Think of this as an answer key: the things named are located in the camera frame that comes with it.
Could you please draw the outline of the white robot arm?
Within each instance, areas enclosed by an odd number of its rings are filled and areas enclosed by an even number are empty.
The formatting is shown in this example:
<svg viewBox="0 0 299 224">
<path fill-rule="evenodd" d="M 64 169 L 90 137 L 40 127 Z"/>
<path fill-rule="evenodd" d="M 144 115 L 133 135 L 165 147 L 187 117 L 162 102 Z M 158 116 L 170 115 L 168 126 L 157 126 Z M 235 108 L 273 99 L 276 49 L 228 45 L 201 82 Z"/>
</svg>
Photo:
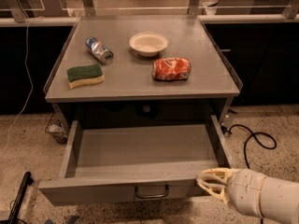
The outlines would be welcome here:
<svg viewBox="0 0 299 224">
<path fill-rule="evenodd" d="M 281 224 L 299 223 L 299 184 L 250 169 L 203 171 L 197 184 L 244 216 L 268 218 Z"/>
</svg>

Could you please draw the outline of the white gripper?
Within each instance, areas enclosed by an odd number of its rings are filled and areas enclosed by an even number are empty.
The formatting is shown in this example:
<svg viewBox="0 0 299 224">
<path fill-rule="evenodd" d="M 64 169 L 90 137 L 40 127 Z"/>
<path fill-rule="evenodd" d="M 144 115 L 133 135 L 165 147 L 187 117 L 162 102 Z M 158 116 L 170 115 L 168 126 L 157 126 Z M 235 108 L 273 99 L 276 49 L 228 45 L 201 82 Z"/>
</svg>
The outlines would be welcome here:
<svg viewBox="0 0 299 224">
<path fill-rule="evenodd" d="M 207 169 L 196 178 L 201 189 L 224 204 L 230 202 L 236 211 L 250 217 L 263 216 L 260 199 L 265 179 L 265 175 L 250 169 L 230 168 Z"/>
</svg>

